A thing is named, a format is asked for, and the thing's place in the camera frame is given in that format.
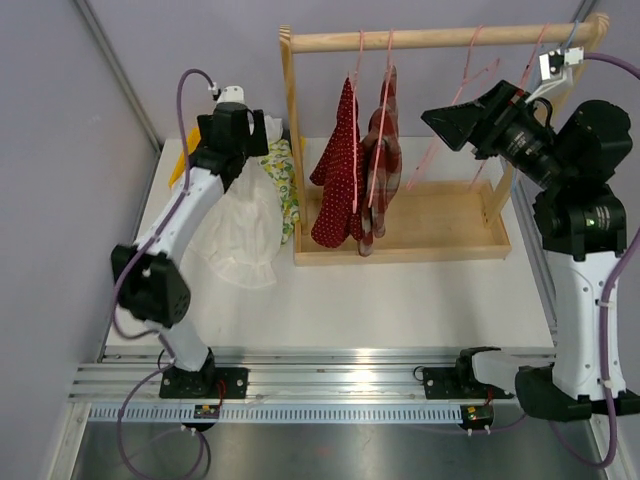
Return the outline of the lemon print skirt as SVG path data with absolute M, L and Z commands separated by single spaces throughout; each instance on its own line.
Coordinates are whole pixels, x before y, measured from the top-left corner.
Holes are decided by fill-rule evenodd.
M 282 211 L 281 244 L 287 243 L 300 219 L 299 201 L 295 185 L 295 171 L 291 147 L 286 139 L 269 144 L 269 153 L 259 158 L 259 164 L 271 178 Z

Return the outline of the white skirt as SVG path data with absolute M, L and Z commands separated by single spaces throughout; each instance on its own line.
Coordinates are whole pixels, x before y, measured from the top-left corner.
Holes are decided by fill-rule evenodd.
M 281 201 L 261 160 L 247 160 L 188 246 L 218 277 L 245 289 L 276 283 L 272 261 L 282 240 Z

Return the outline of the pink hanger of lemon skirt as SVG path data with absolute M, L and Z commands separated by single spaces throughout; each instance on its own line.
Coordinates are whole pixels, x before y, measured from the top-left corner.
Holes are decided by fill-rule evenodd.
M 519 86 L 520 89 L 524 89 L 527 86 L 528 82 L 529 82 L 529 78 L 531 76 L 531 72 L 532 72 L 533 65 L 534 65 L 534 60 L 535 60 L 535 58 L 536 58 L 536 56 L 538 54 L 539 48 L 542 45 L 542 40 L 543 40 L 544 35 L 545 35 L 546 31 L 548 30 L 549 26 L 550 26 L 550 24 L 546 23 L 542 27 L 542 29 L 541 29 L 541 31 L 540 31 L 540 33 L 538 35 L 537 42 L 536 42 L 535 46 L 533 47 L 533 50 L 531 51 L 531 55 L 529 57 L 529 60 L 527 61 L 526 67 L 523 69 L 521 78 L 520 78 L 520 80 L 518 82 L 518 86 Z M 471 180 L 469 188 L 472 188 L 472 187 L 475 186 L 475 184 L 479 180 L 481 174 L 483 173 L 483 170 L 484 170 L 484 168 L 486 166 L 486 163 L 487 163 L 486 160 L 482 160 L 481 161 L 481 163 L 479 164 L 479 167 L 478 167 L 473 179 Z

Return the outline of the red plaid skirt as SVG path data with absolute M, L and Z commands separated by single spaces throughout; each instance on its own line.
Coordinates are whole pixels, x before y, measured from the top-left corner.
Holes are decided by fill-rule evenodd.
M 382 157 L 377 177 L 376 192 L 371 208 L 367 207 L 367 200 L 371 189 L 373 176 L 375 144 L 378 137 L 380 121 L 380 105 L 382 103 L 383 84 L 381 86 L 380 103 L 372 113 L 367 134 L 361 140 L 366 167 L 366 194 L 361 209 L 363 237 L 358 241 L 358 253 L 362 257 L 371 255 L 374 251 L 374 240 L 382 238 L 386 233 L 385 217 L 391 201 L 394 199 L 400 185 L 402 174 L 402 151 L 399 143 L 398 105 L 397 105 L 397 69 L 391 80 L 389 106 L 387 107 L 387 124 L 383 134 Z

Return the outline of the blue wire hanger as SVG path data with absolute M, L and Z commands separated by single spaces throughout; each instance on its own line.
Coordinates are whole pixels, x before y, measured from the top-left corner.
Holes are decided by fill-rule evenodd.
M 584 57 L 581 47 L 572 47 L 578 26 L 579 21 L 575 21 L 568 38 L 559 48 L 539 55 L 538 68 L 541 86 L 560 88 L 573 85 L 573 70 L 581 64 Z

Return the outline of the red polka dot skirt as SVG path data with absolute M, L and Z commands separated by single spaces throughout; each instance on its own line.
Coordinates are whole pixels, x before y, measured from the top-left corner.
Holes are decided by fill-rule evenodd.
M 359 212 L 352 213 L 353 177 L 351 142 L 351 85 L 347 79 L 341 91 L 336 112 L 336 125 L 329 141 L 310 175 L 312 184 L 322 188 L 321 206 L 311 229 L 312 239 L 325 248 L 338 248 L 349 237 L 363 237 L 361 191 Z

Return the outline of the pink hanger of polka skirt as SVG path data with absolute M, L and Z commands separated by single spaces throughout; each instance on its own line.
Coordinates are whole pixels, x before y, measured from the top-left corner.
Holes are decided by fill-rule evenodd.
M 353 72 L 349 76 L 352 97 L 351 97 L 351 142 L 352 142 L 352 177 L 353 177 L 353 200 L 352 200 L 352 213 L 357 214 L 359 212 L 359 204 L 361 202 L 361 191 L 365 188 L 365 182 L 363 180 L 362 160 L 363 155 L 360 151 L 360 131 L 359 131 L 359 106 L 358 106 L 358 81 L 359 70 L 364 53 L 364 31 L 359 31 L 359 49 L 356 60 L 356 65 Z

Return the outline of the pink hanger of plaid skirt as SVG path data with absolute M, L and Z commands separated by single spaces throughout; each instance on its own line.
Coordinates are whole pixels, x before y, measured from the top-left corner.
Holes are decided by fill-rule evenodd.
M 374 194 L 376 192 L 378 171 L 380 166 L 380 160 L 382 157 L 382 149 L 384 145 L 383 134 L 384 134 L 385 125 L 387 124 L 387 118 L 388 118 L 387 107 L 389 106 L 391 80 L 392 80 L 392 77 L 394 76 L 394 71 L 395 71 L 395 64 L 394 64 L 393 53 L 392 53 L 393 46 L 394 46 L 394 35 L 395 35 L 395 30 L 391 29 L 388 33 L 386 70 L 385 70 L 383 90 L 382 90 L 382 93 L 383 93 L 382 103 L 380 105 L 380 121 L 379 121 L 379 128 L 378 128 L 378 137 L 375 144 L 373 176 L 371 179 L 371 189 L 370 189 L 368 200 L 367 200 L 368 208 L 371 208 L 373 206 Z

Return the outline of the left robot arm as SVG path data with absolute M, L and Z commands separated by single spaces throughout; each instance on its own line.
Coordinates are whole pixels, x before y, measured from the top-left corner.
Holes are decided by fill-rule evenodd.
M 237 101 L 220 102 L 197 119 L 200 141 L 184 153 L 184 172 L 169 203 L 131 245 L 111 252 L 115 311 L 126 311 L 169 356 L 165 380 L 182 378 L 195 397 L 213 392 L 215 360 L 187 321 L 191 290 L 180 272 L 189 242 L 206 214 L 226 196 L 251 157 L 268 151 L 264 114 Z

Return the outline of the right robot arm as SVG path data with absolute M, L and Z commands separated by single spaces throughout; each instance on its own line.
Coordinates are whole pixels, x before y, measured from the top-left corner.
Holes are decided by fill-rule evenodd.
M 605 100 L 580 104 L 554 130 L 540 99 L 500 81 L 477 99 L 423 112 L 451 150 L 471 145 L 479 160 L 503 158 L 539 187 L 534 220 L 554 278 L 559 343 L 553 363 L 507 361 L 512 390 L 531 417 L 570 422 L 639 410 L 617 356 L 615 283 L 630 258 L 626 211 L 609 187 L 631 152 L 631 122 Z

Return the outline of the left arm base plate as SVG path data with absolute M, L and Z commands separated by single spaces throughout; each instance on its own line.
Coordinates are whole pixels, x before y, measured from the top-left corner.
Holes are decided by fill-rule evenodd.
M 242 367 L 216 367 L 206 372 L 187 372 L 171 368 L 162 376 L 162 399 L 245 399 L 249 370 Z

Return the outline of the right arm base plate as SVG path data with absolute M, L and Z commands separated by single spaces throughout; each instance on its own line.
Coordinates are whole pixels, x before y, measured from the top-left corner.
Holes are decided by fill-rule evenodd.
M 513 394 L 492 385 L 463 382 L 454 367 L 417 367 L 427 400 L 507 400 Z

